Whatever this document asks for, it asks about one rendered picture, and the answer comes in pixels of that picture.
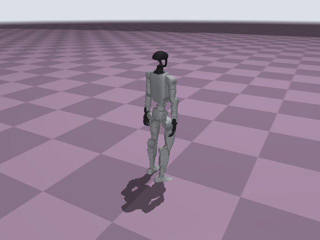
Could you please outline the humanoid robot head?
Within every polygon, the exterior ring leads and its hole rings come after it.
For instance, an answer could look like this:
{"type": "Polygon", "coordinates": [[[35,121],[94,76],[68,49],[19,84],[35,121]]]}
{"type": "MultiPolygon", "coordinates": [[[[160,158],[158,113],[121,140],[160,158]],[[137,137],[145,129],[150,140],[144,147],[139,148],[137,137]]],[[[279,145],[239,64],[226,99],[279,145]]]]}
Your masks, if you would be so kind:
{"type": "Polygon", "coordinates": [[[154,74],[163,74],[164,67],[167,66],[168,54],[164,51],[157,51],[153,54],[152,59],[158,60],[159,65],[157,66],[156,70],[153,72],[154,74]],[[165,65],[162,64],[162,60],[165,60],[165,65]]]}

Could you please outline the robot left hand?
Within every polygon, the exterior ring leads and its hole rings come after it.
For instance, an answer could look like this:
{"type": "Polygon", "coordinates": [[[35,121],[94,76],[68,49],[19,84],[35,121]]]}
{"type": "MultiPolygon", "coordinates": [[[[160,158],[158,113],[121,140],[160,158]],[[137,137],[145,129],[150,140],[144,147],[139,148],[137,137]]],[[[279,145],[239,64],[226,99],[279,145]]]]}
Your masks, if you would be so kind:
{"type": "Polygon", "coordinates": [[[147,111],[147,108],[145,107],[144,108],[144,116],[143,116],[143,123],[144,123],[144,125],[146,125],[146,126],[150,126],[149,124],[150,124],[150,120],[148,119],[148,117],[147,117],[147,113],[148,113],[149,111],[147,111]],[[149,123],[149,124],[148,124],[149,123]]]}

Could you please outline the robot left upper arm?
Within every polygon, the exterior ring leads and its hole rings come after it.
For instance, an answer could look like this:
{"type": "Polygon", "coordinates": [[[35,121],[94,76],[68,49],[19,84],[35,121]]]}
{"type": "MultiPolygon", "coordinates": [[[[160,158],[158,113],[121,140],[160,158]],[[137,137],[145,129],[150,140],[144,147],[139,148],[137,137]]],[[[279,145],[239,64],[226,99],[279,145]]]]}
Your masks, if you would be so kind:
{"type": "Polygon", "coordinates": [[[150,73],[152,70],[147,71],[146,76],[146,94],[151,96],[151,87],[150,87],[150,73]]]}

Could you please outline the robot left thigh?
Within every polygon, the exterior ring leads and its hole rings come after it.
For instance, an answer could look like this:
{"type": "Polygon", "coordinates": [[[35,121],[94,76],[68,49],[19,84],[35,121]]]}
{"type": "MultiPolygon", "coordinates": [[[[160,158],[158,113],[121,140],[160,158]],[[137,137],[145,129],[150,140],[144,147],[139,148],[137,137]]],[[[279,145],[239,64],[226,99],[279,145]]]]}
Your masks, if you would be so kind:
{"type": "Polygon", "coordinates": [[[149,111],[147,113],[147,118],[150,120],[150,133],[151,133],[151,139],[148,141],[148,146],[151,148],[155,148],[158,144],[158,137],[160,132],[160,125],[161,122],[156,121],[153,117],[153,110],[149,111]]]}

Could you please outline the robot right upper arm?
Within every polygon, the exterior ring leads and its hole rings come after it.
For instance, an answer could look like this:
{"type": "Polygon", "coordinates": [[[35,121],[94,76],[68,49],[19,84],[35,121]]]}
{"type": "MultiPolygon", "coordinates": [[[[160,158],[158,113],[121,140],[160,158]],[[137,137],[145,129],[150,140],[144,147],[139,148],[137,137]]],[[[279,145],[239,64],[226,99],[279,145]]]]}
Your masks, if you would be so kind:
{"type": "Polygon", "coordinates": [[[174,104],[174,99],[176,97],[176,84],[177,84],[177,79],[175,76],[172,75],[166,75],[166,83],[168,85],[168,90],[169,90],[169,102],[174,104]]]}

